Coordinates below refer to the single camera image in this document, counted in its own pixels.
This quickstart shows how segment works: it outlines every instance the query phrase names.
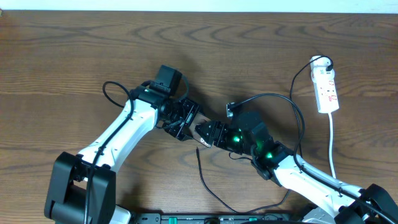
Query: black bracket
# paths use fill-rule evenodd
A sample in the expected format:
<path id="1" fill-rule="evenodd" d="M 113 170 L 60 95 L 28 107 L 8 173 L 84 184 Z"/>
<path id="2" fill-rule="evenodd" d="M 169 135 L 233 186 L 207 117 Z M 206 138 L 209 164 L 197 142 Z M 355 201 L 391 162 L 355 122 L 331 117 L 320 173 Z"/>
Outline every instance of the black bracket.
<path id="1" fill-rule="evenodd" d="M 231 124 L 209 121 L 198 124 L 195 131 L 210 145 L 252 156 L 252 166 L 257 173 L 264 180 L 271 180 L 281 186 L 274 170 L 293 151 L 278 141 L 274 142 L 259 113 L 249 111 L 236 114 L 239 108 L 240 106 L 235 108 Z"/>
<path id="2" fill-rule="evenodd" d="M 392 197 L 382 187 L 372 184 L 366 190 L 360 191 L 360 199 L 371 202 L 377 209 L 390 214 L 393 218 L 398 219 L 398 206 Z M 361 206 L 358 202 L 352 203 L 349 207 L 341 207 L 340 213 L 335 217 L 336 224 L 360 224 L 365 223 L 362 217 L 365 214 L 371 214 L 366 220 L 367 223 L 389 223 L 387 220 L 379 217 L 375 218 L 376 214 L 366 207 Z"/>
<path id="3" fill-rule="evenodd" d="M 81 157 L 61 153 L 54 163 L 44 215 L 56 222 L 81 224 L 84 220 L 86 190 L 73 184 L 90 171 Z M 90 191 L 89 223 L 109 223 L 116 206 L 116 173 L 108 167 L 95 167 Z"/>
<path id="4" fill-rule="evenodd" d="M 180 102 L 174 103 L 173 111 L 170 113 L 168 120 L 163 123 L 162 128 L 180 141 L 190 140 L 192 139 L 192 134 L 189 131 L 189 127 L 197 113 L 203 114 L 201 106 L 193 100 L 185 98 Z"/>

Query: wooden table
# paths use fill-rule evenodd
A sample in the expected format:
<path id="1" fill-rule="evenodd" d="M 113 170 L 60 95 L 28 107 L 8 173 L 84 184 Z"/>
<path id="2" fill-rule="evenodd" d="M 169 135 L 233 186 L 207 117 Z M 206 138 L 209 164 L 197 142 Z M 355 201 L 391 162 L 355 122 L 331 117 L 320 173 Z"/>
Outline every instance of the wooden table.
<path id="1" fill-rule="evenodd" d="M 398 202 L 398 16 L 171 12 L 6 11 L 0 17 L 0 222 L 44 223 L 54 160 L 95 140 L 120 109 L 102 94 L 106 80 L 135 88 L 162 64 L 190 82 L 190 98 L 214 119 L 225 104 L 258 93 L 288 95 L 313 55 L 335 63 L 340 109 L 333 113 L 337 177 L 384 187 Z M 304 158 L 329 173 L 328 116 L 317 113 L 309 68 L 294 100 L 307 130 Z M 111 88 L 111 96 L 126 96 Z M 291 107 L 278 99 L 248 105 L 275 140 L 293 147 Z M 197 142 L 153 130 L 118 174 L 117 201 L 138 212 L 228 212 L 202 186 Z M 285 189 L 246 161 L 201 150 L 210 189 L 239 211 L 278 202 Z M 293 193 L 275 210 L 299 210 Z"/>

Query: power strip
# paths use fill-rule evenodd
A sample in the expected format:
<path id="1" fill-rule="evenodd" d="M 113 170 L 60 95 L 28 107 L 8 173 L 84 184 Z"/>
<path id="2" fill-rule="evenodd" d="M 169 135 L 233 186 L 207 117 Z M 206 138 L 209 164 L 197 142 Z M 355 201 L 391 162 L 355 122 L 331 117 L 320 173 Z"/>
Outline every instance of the power strip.
<path id="1" fill-rule="evenodd" d="M 335 85 L 335 71 L 327 71 L 326 68 L 331 64 L 330 60 L 322 57 L 312 62 L 311 79 L 315 89 L 315 98 L 317 100 L 319 113 L 331 113 L 336 111 L 338 106 L 337 92 Z"/>

